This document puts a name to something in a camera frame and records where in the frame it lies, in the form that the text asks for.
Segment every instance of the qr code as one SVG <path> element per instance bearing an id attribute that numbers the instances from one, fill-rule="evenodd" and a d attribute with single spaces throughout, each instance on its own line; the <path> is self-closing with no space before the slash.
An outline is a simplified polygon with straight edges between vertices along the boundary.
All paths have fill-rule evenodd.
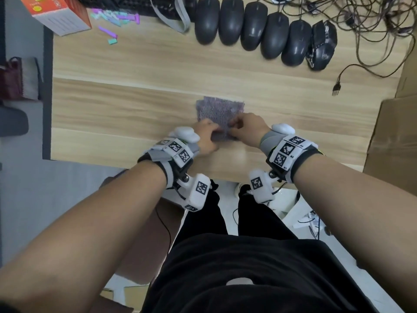
<path id="1" fill-rule="evenodd" d="M 279 151 L 286 155 L 289 155 L 292 153 L 294 149 L 295 149 L 294 145 L 291 145 L 290 143 L 285 143 L 285 145 Z"/>
<path id="2" fill-rule="evenodd" d="M 278 166 L 282 167 L 282 165 L 285 163 L 286 156 L 284 156 L 281 153 L 276 154 L 276 157 L 274 159 L 274 163 Z"/>
<path id="3" fill-rule="evenodd" d="M 260 177 L 251 180 L 252 187 L 254 190 L 262 188 L 263 184 Z"/>
<path id="4" fill-rule="evenodd" d="M 204 184 L 204 183 L 199 181 L 195 190 L 197 192 L 200 192 L 202 195 L 205 195 L 206 191 L 207 191 L 207 184 Z"/>
<path id="5" fill-rule="evenodd" d="M 184 162 L 184 163 L 186 163 L 187 162 L 187 160 L 189 160 L 190 159 L 190 155 L 188 155 L 188 152 L 184 149 L 182 152 L 180 152 L 179 154 L 178 154 L 178 156 L 180 156 L 180 158 L 181 158 L 181 160 Z"/>
<path id="6" fill-rule="evenodd" d="M 171 148 L 174 152 L 178 152 L 182 148 L 181 145 L 177 142 L 172 142 L 168 147 Z"/>
<path id="7" fill-rule="evenodd" d="M 195 212 L 195 211 L 198 210 L 196 207 L 194 207 L 192 205 L 185 205 L 184 208 L 187 209 L 187 210 L 190 210 L 191 212 Z"/>
<path id="8" fill-rule="evenodd" d="M 170 140 L 169 140 L 169 139 L 163 139 L 163 140 L 161 140 L 161 141 L 157 142 L 155 145 L 166 145 L 166 144 L 168 144 L 169 142 L 170 142 Z"/>
<path id="9" fill-rule="evenodd" d="M 305 140 L 305 139 L 302 139 L 301 137 L 294 136 L 294 137 L 293 137 L 293 138 L 291 138 L 289 141 L 290 141 L 290 142 L 292 142 L 292 143 L 294 143 L 294 144 L 296 144 L 296 145 L 299 145 L 299 144 L 301 144 L 302 142 L 305 142 L 306 140 Z"/>

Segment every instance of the wrist-mounted device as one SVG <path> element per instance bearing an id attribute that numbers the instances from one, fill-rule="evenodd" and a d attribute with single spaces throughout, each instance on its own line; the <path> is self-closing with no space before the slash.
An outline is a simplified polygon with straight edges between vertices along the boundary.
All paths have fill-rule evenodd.
<path id="1" fill-rule="evenodd" d="M 144 152 L 138 162 L 150 160 L 156 163 L 166 177 L 166 189 L 175 189 L 183 199 L 182 207 L 192 212 L 201 210 L 206 202 L 210 188 L 210 178 L 198 173 L 194 178 L 187 174 L 198 155 L 197 142 L 200 136 L 191 127 L 177 127 L 173 132 L 149 150 Z M 185 189 L 185 195 L 179 189 Z"/>
<path id="2" fill-rule="evenodd" d="M 295 134 L 288 124 L 274 124 L 272 130 L 261 140 L 260 149 L 267 156 L 266 163 L 272 168 L 249 173 L 250 186 L 257 203 L 274 199 L 275 181 L 293 183 L 293 177 L 301 164 L 311 155 L 320 153 L 318 145 Z"/>

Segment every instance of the wood grain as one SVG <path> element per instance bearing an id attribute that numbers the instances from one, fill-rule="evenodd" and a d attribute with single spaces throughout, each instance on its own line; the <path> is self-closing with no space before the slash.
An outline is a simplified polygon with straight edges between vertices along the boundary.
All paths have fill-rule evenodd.
<path id="1" fill-rule="evenodd" d="M 107 45 L 98 23 L 119 35 L 118 44 Z M 245 111 L 270 125 L 294 126 L 326 155 L 360 170 L 380 102 L 394 96 L 400 76 L 378 79 L 349 68 L 340 95 L 331 96 L 341 69 L 356 62 L 351 32 L 338 31 L 332 61 L 314 73 L 305 62 L 290 68 L 280 58 L 267 61 L 259 49 L 246 52 L 240 42 L 226 47 L 217 37 L 201 46 L 193 29 L 181 35 L 150 17 L 142 17 L 139 26 L 92 24 L 91 31 L 54 40 L 52 159 L 129 168 L 174 127 L 192 124 L 195 101 L 209 95 L 244 101 Z M 397 41 L 377 71 L 395 69 L 407 45 Z M 361 55 L 375 62 L 384 49 L 384 44 L 363 43 Z M 255 167 L 266 168 L 260 151 L 226 142 L 211 157 L 198 158 L 192 170 L 246 181 Z"/>

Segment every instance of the orange and white box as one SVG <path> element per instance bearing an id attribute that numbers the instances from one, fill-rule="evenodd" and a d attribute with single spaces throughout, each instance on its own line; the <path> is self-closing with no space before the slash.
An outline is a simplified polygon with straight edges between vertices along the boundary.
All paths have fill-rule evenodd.
<path id="1" fill-rule="evenodd" d="M 78 0 L 21 0 L 30 14 L 59 36 L 91 29 L 87 9 Z"/>

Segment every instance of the computer mouse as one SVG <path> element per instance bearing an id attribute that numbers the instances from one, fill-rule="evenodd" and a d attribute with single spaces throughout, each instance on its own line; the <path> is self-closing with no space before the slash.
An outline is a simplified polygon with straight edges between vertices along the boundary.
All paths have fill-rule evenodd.
<path id="1" fill-rule="evenodd" d="M 288 40 L 281 54 L 282 62 L 291 67 L 301 64 L 306 56 L 311 39 L 311 25 L 304 20 L 292 21 Z"/>
<path id="2" fill-rule="evenodd" d="M 226 46 L 233 45 L 239 39 L 243 26 L 245 7 L 242 0 L 223 0 L 220 7 L 218 35 Z"/>
<path id="3" fill-rule="evenodd" d="M 244 50 L 251 51 L 258 47 L 267 19 L 268 8 L 265 4 L 257 1 L 246 4 L 240 36 L 240 42 Z"/>
<path id="4" fill-rule="evenodd" d="M 210 44 L 216 38 L 220 13 L 219 0 L 199 0 L 195 10 L 195 37 L 201 45 Z"/>
<path id="5" fill-rule="evenodd" d="M 320 21 L 313 25 L 306 60 L 312 70 L 320 71 L 327 67 L 337 46 L 337 31 L 330 21 Z"/>
<path id="6" fill-rule="evenodd" d="M 280 12 L 271 13 L 266 21 L 261 41 L 261 53 L 266 59 L 277 58 L 283 51 L 288 39 L 289 20 Z"/>

